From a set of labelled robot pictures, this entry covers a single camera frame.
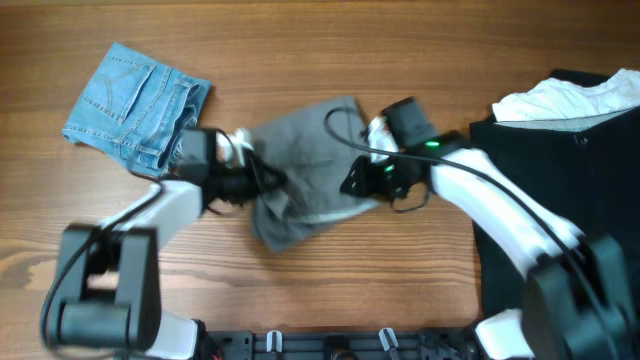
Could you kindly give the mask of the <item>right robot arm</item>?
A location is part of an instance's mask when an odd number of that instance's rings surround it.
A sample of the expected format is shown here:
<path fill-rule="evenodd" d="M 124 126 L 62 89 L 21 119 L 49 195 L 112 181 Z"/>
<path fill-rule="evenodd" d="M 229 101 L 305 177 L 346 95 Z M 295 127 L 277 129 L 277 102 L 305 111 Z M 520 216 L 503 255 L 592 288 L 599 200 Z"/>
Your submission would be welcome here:
<path fill-rule="evenodd" d="M 366 148 L 340 190 L 356 197 L 406 195 L 425 182 L 502 249 L 525 281 L 521 304 L 474 329 L 486 359 L 636 359 L 639 323 L 624 256 L 608 235 L 587 237 L 505 177 L 476 148 Z"/>

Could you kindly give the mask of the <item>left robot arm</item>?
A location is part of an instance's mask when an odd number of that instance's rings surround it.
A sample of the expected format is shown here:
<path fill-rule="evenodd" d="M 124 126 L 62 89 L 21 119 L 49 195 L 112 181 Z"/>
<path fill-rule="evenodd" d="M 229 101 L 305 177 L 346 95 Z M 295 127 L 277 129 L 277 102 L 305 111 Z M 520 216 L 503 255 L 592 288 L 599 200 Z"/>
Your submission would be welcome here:
<path fill-rule="evenodd" d="M 150 193 L 101 224 L 62 233 L 40 336 L 58 359 L 222 359 L 205 324 L 163 310 L 158 253 L 217 199 L 232 204 L 283 187 L 286 175 L 251 157 L 245 167 L 188 164 L 154 180 Z"/>

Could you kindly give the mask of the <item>grey shorts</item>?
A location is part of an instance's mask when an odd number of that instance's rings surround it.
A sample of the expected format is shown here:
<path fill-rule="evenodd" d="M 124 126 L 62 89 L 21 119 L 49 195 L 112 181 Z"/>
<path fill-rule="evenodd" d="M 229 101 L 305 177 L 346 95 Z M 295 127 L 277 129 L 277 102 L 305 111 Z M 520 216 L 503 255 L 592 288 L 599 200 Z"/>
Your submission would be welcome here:
<path fill-rule="evenodd" d="M 256 199 L 253 234 L 272 252 L 283 252 L 331 226 L 379 205 L 340 191 L 352 164 L 363 153 L 335 140 L 324 125 L 360 145 L 364 122 L 354 97 L 306 107 L 251 130 L 256 154 L 286 174 L 286 185 Z"/>

